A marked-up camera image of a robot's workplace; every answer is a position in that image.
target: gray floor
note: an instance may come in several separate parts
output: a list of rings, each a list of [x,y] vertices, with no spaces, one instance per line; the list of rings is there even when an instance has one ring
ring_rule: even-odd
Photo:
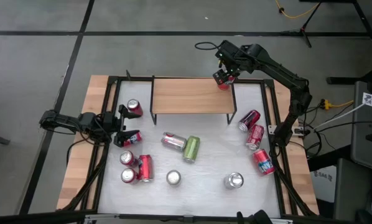
[[[78,31],[87,0],[2,1],[0,30]],[[314,4],[281,1],[288,14],[299,14]],[[275,1],[96,1],[87,30],[218,30],[282,31],[296,29],[305,17],[278,14]],[[351,4],[322,4],[308,31],[361,32],[364,27]],[[53,107],[76,37],[0,36],[0,135],[11,139],[0,146],[0,215],[17,212],[43,131],[38,120]],[[194,49],[199,41],[261,44],[271,57],[310,80],[314,99],[333,104],[353,99],[352,86],[330,86],[327,76],[359,77],[372,69],[372,42],[365,38],[311,38],[307,48],[300,38],[287,37],[84,37],[61,113],[81,111],[91,75],[210,77],[217,70],[215,52]],[[261,72],[242,77],[269,78]],[[339,112],[319,110],[315,124]],[[314,114],[308,115],[308,121]],[[326,132],[335,147],[350,141],[350,127]],[[305,139],[309,146],[314,136]],[[72,138],[55,134],[35,193],[31,212],[55,210],[65,173],[65,153]],[[331,148],[323,144],[322,152]]]

